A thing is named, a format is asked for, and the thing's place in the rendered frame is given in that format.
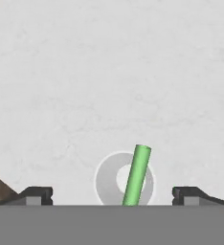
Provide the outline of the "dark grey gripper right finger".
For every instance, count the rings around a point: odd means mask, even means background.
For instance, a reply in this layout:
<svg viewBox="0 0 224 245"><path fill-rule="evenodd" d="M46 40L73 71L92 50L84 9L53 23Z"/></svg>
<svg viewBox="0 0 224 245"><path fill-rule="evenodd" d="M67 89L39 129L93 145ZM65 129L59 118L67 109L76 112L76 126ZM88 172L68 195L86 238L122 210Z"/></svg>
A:
<svg viewBox="0 0 224 245"><path fill-rule="evenodd" d="M224 200L209 196L198 187L174 187L172 196L173 206L224 206Z"/></svg>

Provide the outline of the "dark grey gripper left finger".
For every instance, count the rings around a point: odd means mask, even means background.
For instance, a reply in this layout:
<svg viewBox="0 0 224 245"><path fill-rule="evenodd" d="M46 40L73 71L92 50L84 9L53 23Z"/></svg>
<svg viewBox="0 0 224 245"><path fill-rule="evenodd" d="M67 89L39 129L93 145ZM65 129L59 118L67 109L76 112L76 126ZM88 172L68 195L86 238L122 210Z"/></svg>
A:
<svg viewBox="0 0 224 245"><path fill-rule="evenodd" d="M52 187L27 187L20 193L0 200L0 206L52 206Z"/></svg>

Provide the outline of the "green straw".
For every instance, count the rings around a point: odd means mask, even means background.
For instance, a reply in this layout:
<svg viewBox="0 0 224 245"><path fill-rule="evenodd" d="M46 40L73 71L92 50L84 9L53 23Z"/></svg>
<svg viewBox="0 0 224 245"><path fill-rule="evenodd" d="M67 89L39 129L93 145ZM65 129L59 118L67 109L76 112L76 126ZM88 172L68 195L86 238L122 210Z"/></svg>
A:
<svg viewBox="0 0 224 245"><path fill-rule="evenodd" d="M124 206L137 206L140 201L151 148L147 145L136 145L129 171L125 193Z"/></svg>

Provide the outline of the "clear glass cup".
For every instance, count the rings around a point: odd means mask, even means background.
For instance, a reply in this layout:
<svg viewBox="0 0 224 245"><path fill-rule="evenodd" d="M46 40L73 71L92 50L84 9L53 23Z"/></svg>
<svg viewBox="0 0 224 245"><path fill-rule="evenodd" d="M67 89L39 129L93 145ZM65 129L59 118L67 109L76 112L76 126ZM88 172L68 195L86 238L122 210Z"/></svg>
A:
<svg viewBox="0 0 224 245"><path fill-rule="evenodd" d="M106 206L123 206L123 197L134 152L118 151L106 156L95 174L95 191ZM155 191L155 180L147 165L146 178L138 205L148 205Z"/></svg>

